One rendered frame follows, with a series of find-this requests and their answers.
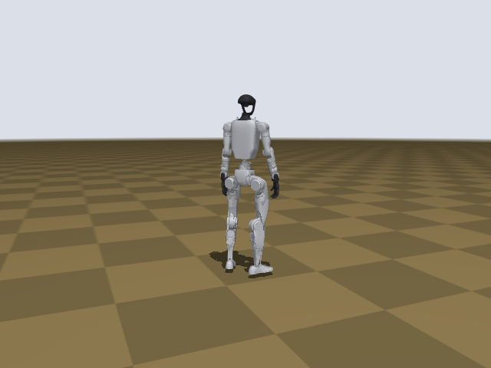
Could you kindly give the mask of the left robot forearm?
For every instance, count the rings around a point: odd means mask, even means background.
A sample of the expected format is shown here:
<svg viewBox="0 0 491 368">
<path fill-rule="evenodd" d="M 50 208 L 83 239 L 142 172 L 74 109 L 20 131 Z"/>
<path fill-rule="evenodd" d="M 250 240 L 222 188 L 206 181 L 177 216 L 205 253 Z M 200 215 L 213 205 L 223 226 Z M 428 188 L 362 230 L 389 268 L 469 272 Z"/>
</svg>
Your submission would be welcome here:
<svg viewBox="0 0 491 368">
<path fill-rule="evenodd" d="M 222 149 L 222 164 L 221 164 L 221 173 L 225 173 L 225 178 L 227 178 L 229 176 L 229 161 L 230 161 L 230 158 L 228 156 L 224 156 L 223 155 L 223 149 Z M 220 173 L 220 176 L 221 176 L 221 173 Z"/>
</svg>

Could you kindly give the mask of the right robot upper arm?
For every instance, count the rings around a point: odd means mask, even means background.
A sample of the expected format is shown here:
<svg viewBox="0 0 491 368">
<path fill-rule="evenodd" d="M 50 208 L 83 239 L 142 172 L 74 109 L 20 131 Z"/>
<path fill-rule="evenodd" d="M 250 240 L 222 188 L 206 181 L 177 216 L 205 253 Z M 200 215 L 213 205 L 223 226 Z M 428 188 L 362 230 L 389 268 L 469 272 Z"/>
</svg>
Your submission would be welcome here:
<svg viewBox="0 0 491 368">
<path fill-rule="evenodd" d="M 255 122 L 256 124 L 256 129 L 261 133 L 261 139 L 262 139 L 262 145 L 263 145 L 263 150 L 262 154 L 265 157 L 271 156 L 270 152 L 270 134 L 269 134 L 269 125 L 264 122 Z"/>
</svg>

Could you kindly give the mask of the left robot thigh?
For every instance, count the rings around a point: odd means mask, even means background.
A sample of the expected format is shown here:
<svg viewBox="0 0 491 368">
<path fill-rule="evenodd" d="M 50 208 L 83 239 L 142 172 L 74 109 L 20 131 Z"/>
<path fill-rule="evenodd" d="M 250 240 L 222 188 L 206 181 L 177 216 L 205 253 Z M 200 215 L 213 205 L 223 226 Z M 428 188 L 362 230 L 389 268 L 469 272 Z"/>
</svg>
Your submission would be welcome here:
<svg viewBox="0 0 491 368">
<path fill-rule="evenodd" d="M 225 187 L 228 189 L 226 198 L 228 199 L 229 228 L 238 227 L 237 208 L 241 186 L 235 184 L 234 178 L 235 175 L 225 180 Z"/>
</svg>

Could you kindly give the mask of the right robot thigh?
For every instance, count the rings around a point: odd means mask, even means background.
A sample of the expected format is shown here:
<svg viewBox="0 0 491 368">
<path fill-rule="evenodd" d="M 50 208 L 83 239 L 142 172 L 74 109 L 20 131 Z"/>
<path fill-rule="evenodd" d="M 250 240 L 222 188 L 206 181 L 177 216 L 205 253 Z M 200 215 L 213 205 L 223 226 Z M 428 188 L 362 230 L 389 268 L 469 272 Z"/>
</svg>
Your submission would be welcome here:
<svg viewBox="0 0 491 368">
<path fill-rule="evenodd" d="M 256 218 L 250 221 L 249 228 L 253 231 L 253 224 L 256 221 L 260 221 L 265 224 L 269 211 L 269 192 L 268 186 L 264 179 L 258 176 L 250 176 L 251 189 L 255 191 L 255 211 Z"/>
</svg>

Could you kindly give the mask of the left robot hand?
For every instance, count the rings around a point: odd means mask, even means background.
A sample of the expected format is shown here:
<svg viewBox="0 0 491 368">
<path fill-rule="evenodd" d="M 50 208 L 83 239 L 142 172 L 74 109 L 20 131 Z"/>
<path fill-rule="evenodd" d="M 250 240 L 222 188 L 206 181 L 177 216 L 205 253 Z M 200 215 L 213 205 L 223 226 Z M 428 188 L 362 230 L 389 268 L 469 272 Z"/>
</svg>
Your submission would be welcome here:
<svg viewBox="0 0 491 368">
<path fill-rule="evenodd" d="M 228 177 L 227 177 L 228 178 Z M 221 180 L 222 180 L 222 193 L 223 195 L 227 196 L 227 192 L 228 192 L 228 189 L 225 187 L 225 180 L 227 179 L 225 178 L 225 173 L 221 173 Z"/>
</svg>

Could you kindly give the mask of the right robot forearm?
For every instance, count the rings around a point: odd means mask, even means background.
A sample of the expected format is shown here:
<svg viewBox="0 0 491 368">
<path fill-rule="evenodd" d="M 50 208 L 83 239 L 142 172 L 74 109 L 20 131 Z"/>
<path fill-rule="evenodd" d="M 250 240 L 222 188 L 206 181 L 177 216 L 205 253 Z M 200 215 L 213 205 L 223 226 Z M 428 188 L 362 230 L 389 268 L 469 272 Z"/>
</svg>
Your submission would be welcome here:
<svg viewBox="0 0 491 368">
<path fill-rule="evenodd" d="M 278 170 L 277 170 L 277 166 L 276 166 L 276 163 L 275 163 L 275 154 L 274 154 L 274 150 L 273 148 L 271 147 L 270 148 L 270 152 L 271 152 L 271 156 L 266 159 L 266 162 L 268 163 L 268 166 L 269 166 L 269 172 L 271 173 L 271 178 L 274 179 L 274 175 L 275 174 L 278 174 Z M 279 174 L 278 174 L 278 177 L 279 177 Z"/>
</svg>

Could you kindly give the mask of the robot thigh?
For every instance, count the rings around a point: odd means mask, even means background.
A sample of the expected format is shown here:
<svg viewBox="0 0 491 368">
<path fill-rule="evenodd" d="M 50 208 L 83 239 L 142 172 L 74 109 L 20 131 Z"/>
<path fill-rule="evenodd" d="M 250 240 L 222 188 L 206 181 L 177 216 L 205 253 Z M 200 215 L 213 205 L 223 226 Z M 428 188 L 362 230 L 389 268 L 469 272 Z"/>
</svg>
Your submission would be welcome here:
<svg viewBox="0 0 491 368">
<path fill-rule="evenodd" d="M 269 211 L 269 192 L 268 186 L 264 179 L 258 176 L 250 176 L 251 189 L 255 191 L 255 211 L 256 218 L 250 221 L 249 228 L 253 231 L 253 224 L 256 221 L 260 221 L 265 224 Z"/>
<path fill-rule="evenodd" d="M 226 198 L 228 199 L 229 228 L 238 227 L 237 208 L 241 186 L 235 184 L 234 178 L 235 175 L 225 180 L 225 187 L 228 189 Z"/>
</svg>

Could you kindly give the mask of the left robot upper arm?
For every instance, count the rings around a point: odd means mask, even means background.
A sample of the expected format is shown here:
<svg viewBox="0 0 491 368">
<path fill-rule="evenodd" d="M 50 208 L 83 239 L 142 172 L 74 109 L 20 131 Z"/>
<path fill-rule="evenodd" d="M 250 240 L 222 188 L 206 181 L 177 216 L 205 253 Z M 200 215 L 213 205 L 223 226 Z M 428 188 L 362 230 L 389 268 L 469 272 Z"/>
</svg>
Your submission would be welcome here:
<svg viewBox="0 0 491 368">
<path fill-rule="evenodd" d="M 231 124 L 232 122 L 225 123 L 223 125 L 223 155 L 225 156 L 231 156 L 232 155 L 232 149 L 230 147 L 231 145 Z"/>
</svg>

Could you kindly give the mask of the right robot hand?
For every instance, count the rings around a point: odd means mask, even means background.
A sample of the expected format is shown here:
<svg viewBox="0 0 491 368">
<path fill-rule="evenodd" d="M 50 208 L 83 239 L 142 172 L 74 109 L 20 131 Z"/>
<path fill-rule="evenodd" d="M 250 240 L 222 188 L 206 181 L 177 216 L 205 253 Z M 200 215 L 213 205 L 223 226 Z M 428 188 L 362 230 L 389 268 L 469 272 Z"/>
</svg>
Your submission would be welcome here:
<svg viewBox="0 0 491 368">
<path fill-rule="evenodd" d="M 272 181 L 273 181 L 273 187 L 272 187 L 271 191 L 274 190 L 274 193 L 270 197 L 271 197 L 271 199 L 274 199 L 274 198 L 278 197 L 278 192 L 279 192 L 278 174 L 274 175 L 274 179 L 272 179 Z"/>
</svg>

